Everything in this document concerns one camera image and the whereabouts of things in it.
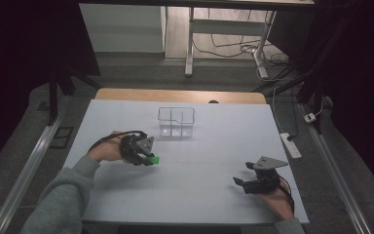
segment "person's right hand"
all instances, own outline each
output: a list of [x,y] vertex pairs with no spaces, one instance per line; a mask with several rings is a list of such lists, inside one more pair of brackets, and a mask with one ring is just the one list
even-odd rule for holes
[[[289,188],[284,180],[280,179],[280,185],[287,191]],[[279,189],[276,188],[274,191],[268,193],[254,194],[263,200],[267,207],[280,219],[290,219],[294,218],[293,212],[290,207],[287,196]]]
[[[119,134],[120,132],[114,131],[111,133],[113,134]],[[107,141],[101,143],[94,149],[90,150],[87,155],[89,157],[94,158],[98,163],[102,160],[106,161],[116,161],[116,160],[122,160],[121,152],[120,152],[120,143],[121,138],[124,136],[114,137],[112,139],[108,139]]]

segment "gray sleeve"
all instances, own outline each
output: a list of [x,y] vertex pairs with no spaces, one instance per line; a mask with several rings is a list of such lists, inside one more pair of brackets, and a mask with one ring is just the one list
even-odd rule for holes
[[98,168],[97,161],[84,156],[73,169],[62,169],[44,189],[21,233],[81,233]]
[[286,219],[275,223],[276,228],[280,234],[305,234],[299,219]]

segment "white board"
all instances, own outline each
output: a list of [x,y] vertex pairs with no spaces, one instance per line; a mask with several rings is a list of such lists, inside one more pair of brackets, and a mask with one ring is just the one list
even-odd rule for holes
[[[160,137],[160,107],[193,107],[193,137]],[[287,162],[267,104],[205,104],[92,100],[64,167],[73,167],[94,142],[112,131],[140,130],[155,137],[160,164],[102,162],[84,220],[131,223],[254,224],[276,222],[262,201],[233,182],[255,179],[245,162],[267,156]],[[287,167],[278,168],[295,200],[295,215],[309,222]]]

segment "green object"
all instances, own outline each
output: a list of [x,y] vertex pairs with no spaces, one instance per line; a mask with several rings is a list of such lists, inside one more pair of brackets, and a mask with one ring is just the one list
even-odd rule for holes
[[160,157],[147,157],[147,160],[150,161],[152,164],[160,163]]

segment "white power strip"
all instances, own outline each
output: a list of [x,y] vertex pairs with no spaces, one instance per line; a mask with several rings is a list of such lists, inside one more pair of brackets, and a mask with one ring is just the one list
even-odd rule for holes
[[289,137],[289,134],[280,134],[280,137],[292,159],[299,160],[300,158],[302,158],[302,155],[300,154],[299,149],[297,149],[296,144],[294,144],[293,140],[287,139]]

